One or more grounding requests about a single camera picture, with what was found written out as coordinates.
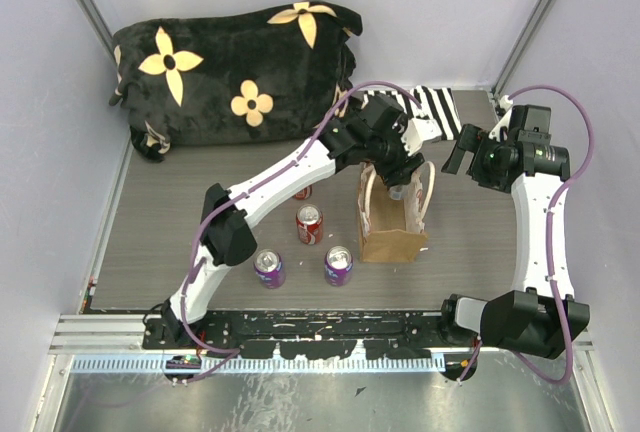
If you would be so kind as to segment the silver blue Red Bull can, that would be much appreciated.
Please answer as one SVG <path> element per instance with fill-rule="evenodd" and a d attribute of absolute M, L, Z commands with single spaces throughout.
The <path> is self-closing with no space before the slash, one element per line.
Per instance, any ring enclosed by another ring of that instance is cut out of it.
<path fill-rule="evenodd" d="M 392 200 L 402 201 L 407 195 L 407 190 L 407 185 L 395 185 L 388 189 L 388 194 Z"/>

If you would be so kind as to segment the brown canvas tote bag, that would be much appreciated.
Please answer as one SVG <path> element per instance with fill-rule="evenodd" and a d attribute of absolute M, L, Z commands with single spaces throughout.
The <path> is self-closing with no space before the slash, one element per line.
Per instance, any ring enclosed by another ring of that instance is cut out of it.
<path fill-rule="evenodd" d="M 365 263 L 412 263 L 425 247 L 425 217 L 436 168 L 426 162 L 413 173 L 404 200 L 389 197 L 371 164 L 361 168 L 357 192 L 359 255 Z"/>

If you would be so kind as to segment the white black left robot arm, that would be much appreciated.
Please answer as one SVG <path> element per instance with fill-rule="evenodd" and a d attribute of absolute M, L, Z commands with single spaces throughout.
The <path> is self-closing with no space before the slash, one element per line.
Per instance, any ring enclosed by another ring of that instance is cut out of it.
<path fill-rule="evenodd" d="M 412 117 L 378 94 L 364 107 L 326 120 L 301 146 L 260 174 L 229 188 L 211 186 L 192 241 L 189 270 L 162 305 L 164 335 L 178 348 L 194 345 L 210 299 L 226 274 L 253 256 L 261 220 L 295 193 L 349 166 L 373 164 L 383 184 L 405 186 L 423 164 L 424 143 L 436 140 L 437 123 Z"/>

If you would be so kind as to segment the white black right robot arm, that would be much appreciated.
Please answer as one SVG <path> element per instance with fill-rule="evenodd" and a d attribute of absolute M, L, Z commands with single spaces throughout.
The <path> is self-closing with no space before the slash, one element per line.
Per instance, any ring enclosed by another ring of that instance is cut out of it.
<path fill-rule="evenodd" d="M 510 195 L 516 213 L 516 266 L 511 291 L 489 301 L 458 294 L 441 308 L 438 331 L 449 345 L 478 336 L 485 345 L 555 359 L 588 325 L 588 305 L 575 299 L 566 261 L 567 149 L 554 146 L 548 107 L 517 105 L 493 130 L 463 126 L 442 170 L 467 170 L 479 186 Z"/>

